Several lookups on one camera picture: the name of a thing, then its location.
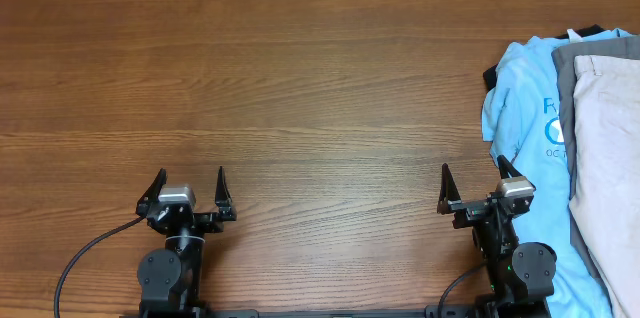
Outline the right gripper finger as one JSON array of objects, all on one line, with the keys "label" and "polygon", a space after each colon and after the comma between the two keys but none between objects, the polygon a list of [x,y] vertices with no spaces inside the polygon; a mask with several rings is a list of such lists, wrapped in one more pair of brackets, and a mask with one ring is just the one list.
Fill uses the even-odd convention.
[{"label": "right gripper finger", "polygon": [[453,175],[449,166],[444,163],[441,171],[441,186],[437,205],[439,214],[451,214],[461,203],[461,197],[456,187]]},{"label": "right gripper finger", "polygon": [[512,165],[512,163],[504,156],[497,157],[497,166],[502,179],[521,177],[522,174]]}]

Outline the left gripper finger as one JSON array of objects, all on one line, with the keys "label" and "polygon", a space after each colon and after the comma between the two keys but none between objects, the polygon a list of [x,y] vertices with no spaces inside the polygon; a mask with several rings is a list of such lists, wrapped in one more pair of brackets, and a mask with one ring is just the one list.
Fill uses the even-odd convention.
[{"label": "left gripper finger", "polygon": [[225,170],[219,167],[215,192],[215,204],[219,209],[221,221],[236,221],[237,212],[227,187]]},{"label": "left gripper finger", "polygon": [[154,181],[143,193],[136,203],[136,214],[140,217],[146,217],[151,206],[159,201],[160,191],[167,181],[167,173],[161,168],[157,173]]}]

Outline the beige shorts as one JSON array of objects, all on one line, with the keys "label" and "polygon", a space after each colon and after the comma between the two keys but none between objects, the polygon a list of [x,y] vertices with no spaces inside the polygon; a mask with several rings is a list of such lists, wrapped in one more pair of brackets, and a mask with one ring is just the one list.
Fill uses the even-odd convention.
[{"label": "beige shorts", "polygon": [[574,61],[576,188],[570,209],[613,315],[639,315],[639,62]]}]

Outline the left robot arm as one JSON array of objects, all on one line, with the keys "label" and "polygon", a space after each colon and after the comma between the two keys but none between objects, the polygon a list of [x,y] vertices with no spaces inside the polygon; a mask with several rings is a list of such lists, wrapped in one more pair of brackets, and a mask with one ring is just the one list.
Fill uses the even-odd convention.
[{"label": "left robot arm", "polygon": [[211,314],[199,297],[205,236],[223,232],[226,222],[237,219],[223,168],[218,170],[214,202],[214,210],[197,212],[191,186],[168,185],[164,169],[138,200],[136,214],[165,237],[164,247],[146,254],[138,265],[141,317]]}]

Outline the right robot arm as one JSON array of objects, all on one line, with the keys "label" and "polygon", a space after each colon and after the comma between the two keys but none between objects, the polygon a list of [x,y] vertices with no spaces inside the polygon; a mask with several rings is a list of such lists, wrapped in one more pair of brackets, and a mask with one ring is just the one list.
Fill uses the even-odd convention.
[{"label": "right robot arm", "polygon": [[513,220],[530,211],[536,187],[503,155],[498,157],[500,181],[482,201],[465,202],[448,165],[441,168],[437,212],[451,214],[455,229],[470,228],[482,263],[460,275],[443,292],[436,315],[445,317],[450,292],[467,277],[484,269],[491,292],[461,310],[466,317],[548,317],[547,298],[553,295],[557,255],[541,242],[521,243]]}]

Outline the light blue t-shirt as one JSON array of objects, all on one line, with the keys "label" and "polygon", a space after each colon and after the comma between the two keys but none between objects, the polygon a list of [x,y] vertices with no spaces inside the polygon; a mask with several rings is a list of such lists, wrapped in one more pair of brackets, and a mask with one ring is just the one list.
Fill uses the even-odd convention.
[{"label": "light blue t-shirt", "polygon": [[513,225],[522,243],[545,243],[557,253],[551,315],[610,317],[607,294],[570,242],[570,176],[552,52],[571,43],[534,36],[508,46],[483,104],[482,136],[493,158],[505,156],[536,186],[530,211]]}]

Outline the grey garment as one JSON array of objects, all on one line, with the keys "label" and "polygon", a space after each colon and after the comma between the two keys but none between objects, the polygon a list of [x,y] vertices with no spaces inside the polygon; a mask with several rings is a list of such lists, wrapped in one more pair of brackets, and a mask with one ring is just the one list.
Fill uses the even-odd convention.
[{"label": "grey garment", "polygon": [[[570,176],[570,203],[574,197],[576,188],[576,137],[575,137],[575,111],[574,90],[577,83],[574,61],[582,55],[598,55],[622,59],[637,60],[639,62],[639,38],[636,35],[629,37],[618,36],[616,38],[598,40],[593,36],[581,41],[572,41],[571,44],[557,48],[552,53],[552,59],[558,73],[557,87],[560,100],[560,126],[567,151],[568,170]],[[589,253],[588,247],[579,231],[576,220],[571,212],[571,243],[578,250],[585,261],[588,270],[602,279],[599,270]]]}]

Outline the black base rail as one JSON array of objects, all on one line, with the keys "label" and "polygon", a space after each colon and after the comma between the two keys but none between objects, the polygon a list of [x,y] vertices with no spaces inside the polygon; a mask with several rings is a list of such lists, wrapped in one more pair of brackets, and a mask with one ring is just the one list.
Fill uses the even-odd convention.
[{"label": "black base rail", "polygon": [[256,310],[205,310],[200,313],[151,313],[128,314],[122,318],[134,317],[188,317],[188,318],[538,318],[549,317],[543,308],[525,308],[521,310],[499,310],[496,314],[482,313],[471,305],[445,305],[439,309],[428,305],[422,309],[378,309],[378,310],[334,310],[334,311],[295,311],[295,312],[259,312]]}]

